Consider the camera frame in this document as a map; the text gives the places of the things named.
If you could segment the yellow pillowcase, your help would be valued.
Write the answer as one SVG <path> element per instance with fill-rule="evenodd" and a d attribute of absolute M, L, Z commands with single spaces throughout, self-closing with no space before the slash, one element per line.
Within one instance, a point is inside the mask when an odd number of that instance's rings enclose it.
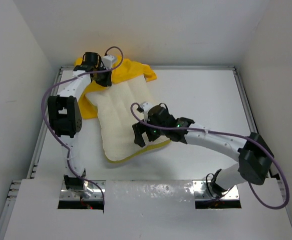
<path fill-rule="evenodd" d="M 142 64 L 137 61 L 132 61 L 128 58 L 123 58 L 121 65 L 112 72 L 111 82 L 114 84 L 120 84 L 125 81 L 129 81 L 133 78 L 143 76 L 145 82 L 154 81 L 157 79 L 156 73 L 147 64 Z M 92 92 L 100 92 L 106 90 L 106 87 L 96 84 L 94 81 L 91 82 L 81 94 L 78 104 L 82 118 L 93 119 L 97 117 L 97 108 L 90 103 L 85 94 Z"/>

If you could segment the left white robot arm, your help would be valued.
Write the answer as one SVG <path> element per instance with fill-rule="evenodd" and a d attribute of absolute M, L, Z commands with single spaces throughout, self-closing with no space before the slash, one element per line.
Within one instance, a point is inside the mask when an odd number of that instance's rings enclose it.
<path fill-rule="evenodd" d="M 62 143 L 65 162 L 64 182 L 67 190 L 75 193 L 87 191 L 89 183 L 83 180 L 86 169 L 79 154 L 78 138 L 83 119 L 78 100 L 85 88 L 95 81 L 102 87 L 110 87 L 111 72 L 117 58 L 86 52 L 82 62 L 73 69 L 73 80 L 57 95 L 48 97 L 49 125 Z"/>

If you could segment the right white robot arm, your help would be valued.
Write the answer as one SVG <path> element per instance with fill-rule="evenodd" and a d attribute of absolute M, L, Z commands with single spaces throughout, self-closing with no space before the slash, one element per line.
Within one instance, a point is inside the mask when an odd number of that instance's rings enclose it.
<path fill-rule="evenodd" d="M 248 182 L 264 184 L 272 164 L 273 154 L 261 135 L 251 132 L 248 137 L 208 130 L 194 120 L 169 113 L 164 103 L 152 105 L 149 102 L 132 104 L 143 115 L 133 124 L 134 143 L 144 147 L 146 135 L 149 142 L 165 136 L 173 142 L 207 148 L 223 154 L 236 163 L 226 169 L 219 169 L 206 183 L 210 198 L 220 198 L 235 185 Z"/>

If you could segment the cream quilted pillow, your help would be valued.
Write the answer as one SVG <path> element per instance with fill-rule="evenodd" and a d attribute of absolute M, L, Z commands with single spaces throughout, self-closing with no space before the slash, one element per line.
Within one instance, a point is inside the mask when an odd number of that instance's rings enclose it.
<path fill-rule="evenodd" d="M 92 118 L 93 112 L 101 126 L 102 146 L 106 159 L 111 163 L 123 163 L 146 151 L 162 148 L 170 140 L 161 136 L 153 142 L 143 134 L 145 146 L 134 144 L 132 125 L 137 123 L 130 106 L 132 103 L 158 103 L 150 93 L 143 75 L 102 87 L 95 82 L 85 88 L 83 99 L 88 101 L 88 109 L 82 117 Z"/>

